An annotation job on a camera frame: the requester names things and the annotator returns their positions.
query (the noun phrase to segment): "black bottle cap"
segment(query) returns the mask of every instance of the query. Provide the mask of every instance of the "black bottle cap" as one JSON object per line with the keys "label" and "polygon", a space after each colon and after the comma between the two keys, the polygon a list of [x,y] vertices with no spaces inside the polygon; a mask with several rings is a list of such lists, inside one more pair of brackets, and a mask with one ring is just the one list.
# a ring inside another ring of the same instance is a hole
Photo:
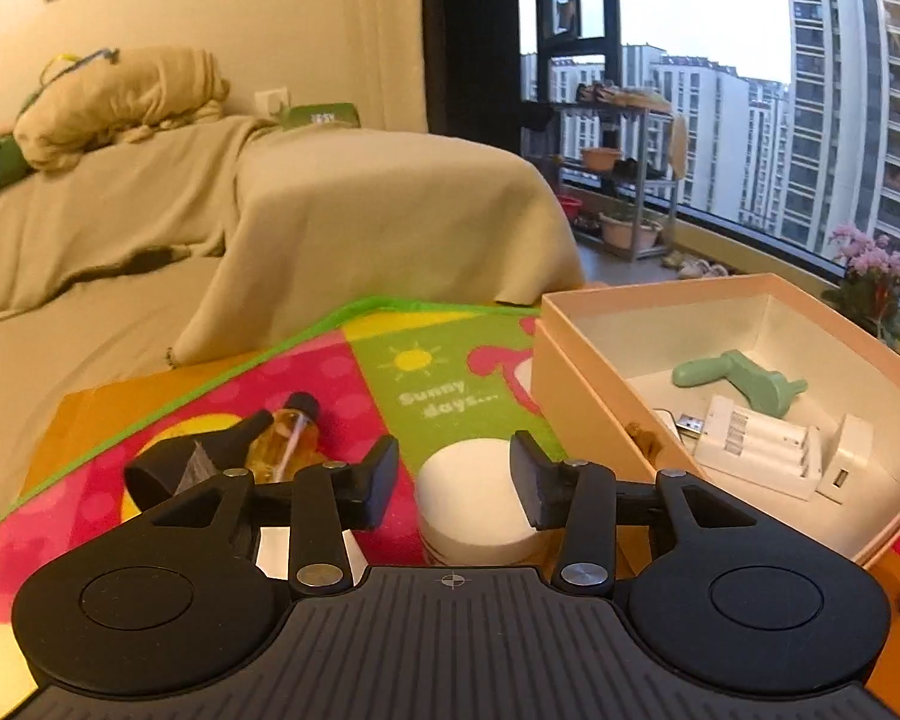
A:
{"label": "black bottle cap", "polygon": [[316,422],[320,415],[320,404],[309,392],[294,392],[287,402],[283,404],[285,409],[297,409],[309,416],[312,422]]}

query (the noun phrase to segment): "pink cartoon print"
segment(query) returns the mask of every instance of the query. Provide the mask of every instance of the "pink cartoon print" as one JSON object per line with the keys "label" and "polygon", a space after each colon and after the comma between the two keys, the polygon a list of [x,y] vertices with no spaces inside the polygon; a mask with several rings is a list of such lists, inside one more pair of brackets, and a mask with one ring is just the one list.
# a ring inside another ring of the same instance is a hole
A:
{"label": "pink cartoon print", "polygon": [[[528,336],[533,336],[535,318],[523,317],[520,319],[520,327]],[[516,402],[533,415],[540,416],[540,408],[530,398],[532,357],[533,348],[478,346],[466,357],[466,365],[470,368],[470,372],[477,376],[490,376],[500,370]]]}

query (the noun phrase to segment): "beige curtain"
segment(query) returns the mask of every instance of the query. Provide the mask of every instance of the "beige curtain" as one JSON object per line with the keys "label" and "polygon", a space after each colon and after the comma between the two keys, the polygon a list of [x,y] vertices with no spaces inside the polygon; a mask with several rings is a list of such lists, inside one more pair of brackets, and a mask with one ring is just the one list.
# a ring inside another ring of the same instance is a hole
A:
{"label": "beige curtain", "polygon": [[344,0],[344,7],[365,127],[426,132],[422,0]]}

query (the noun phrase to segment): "open box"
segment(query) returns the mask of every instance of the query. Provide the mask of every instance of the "open box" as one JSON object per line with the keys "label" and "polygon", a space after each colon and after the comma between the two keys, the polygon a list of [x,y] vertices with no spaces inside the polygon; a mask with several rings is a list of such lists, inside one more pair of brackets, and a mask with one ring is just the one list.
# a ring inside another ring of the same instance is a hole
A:
{"label": "open box", "polygon": [[[824,457],[846,413],[874,425],[865,483],[847,490],[844,503],[819,493],[802,501],[703,470],[663,425],[655,409],[705,418],[714,394],[746,407],[724,380],[693,389],[671,383],[676,365],[730,349],[809,383],[786,420],[820,428]],[[571,456],[610,466],[620,479],[691,471],[864,566],[900,534],[900,357],[778,276],[546,295],[532,394]],[[653,466],[626,435],[631,422],[653,430],[662,443]],[[622,533],[621,546],[635,570],[648,562],[645,538]]]}

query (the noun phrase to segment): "green mat edge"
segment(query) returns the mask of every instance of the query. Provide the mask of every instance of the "green mat edge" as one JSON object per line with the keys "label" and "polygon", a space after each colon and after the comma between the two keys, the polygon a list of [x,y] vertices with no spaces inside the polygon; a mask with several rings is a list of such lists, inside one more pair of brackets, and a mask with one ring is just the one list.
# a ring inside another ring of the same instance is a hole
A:
{"label": "green mat edge", "polygon": [[19,509],[24,504],[26,504],[26,502],[34,499],[37,495],[43,493],[44,490],[58,483],[64,476],[73,473],[81,466],[84,466],[84,464],[87,464],[89,461],[95,459],[98,455],[103,454],[103,452],[106,452],[106,450],[111,449],[112,447],[116,446],[123,440],[128,439],[135,433],[139,433],[146,427],[151,426],[157,420],[164,418],[164,416],[168,415],[169,413],[174,412],[180,407],[186,406],[188,403],[204,396],[212,389],[216,389],[218,386],[226,384],[232,378],[247,372],[247,370],[252,370],[252,368],[257,367],[257,365],[263,365],[267,360],[276,357],[278,354],[282,354],[283,352],[287,351],[290,348],[293,348],[294,346],[299,346],[300,343],[311,341],[313,338],[317,338],[317,336],[322,335],[323,333],[329,333],[333,330],[337,330],[343,324],[346,324],[346,322],[351,322],[351,320],[357,319],[357,317],[363,316],[364,314],[376,314],[384,311],[401,313],[467,312],[469,314],[511,314],[512,316],[519,317],[535,317],[540,313],[540,309],[523,308],[518,306],[468,306],[456,303],[427,303],[418,300],[405,300],[400,298],[363,298],[353,303],[348,303],[346,306],[343,306],[343,308],[337,309],[335,312],[329,314],[327,317],[324,317],[316,324],[311,325],[306,330],[297,333],[295,336],[290,336],[290,338],[287,338],[285,341],[281,341],[281,343],[276,344],[276,346],[269,348],[265,352],[261,352],[261,354],[259,354],[257,357],[254,357],[251,360],[247,360],[242,365],[236,365],[235,367],[232,367],[230,370],[221,373],[214,379],[211,379],[206,384],[198,386],[197,389],[188,392],[188,394],[170,401],[167,405],[162,406],[155,412],[152,412],[144,418],[136,421],[127,429],[123,430],[120,433],[117,433],[117,435],[112,437],[112,439],[107,439],[105,442],[95,446],[92,450],[85,452],[71,464],[64,466],[63,469],[56,471],[54,474],[50,474],[50,476],[47,477],[43,482],[36,485],[31,490],[28,490],[26,493],[17,498],[17,500],[14,501],[3,514],[0,515],[0,523],[7,519],[10,514],[13,514],[16,509]]}

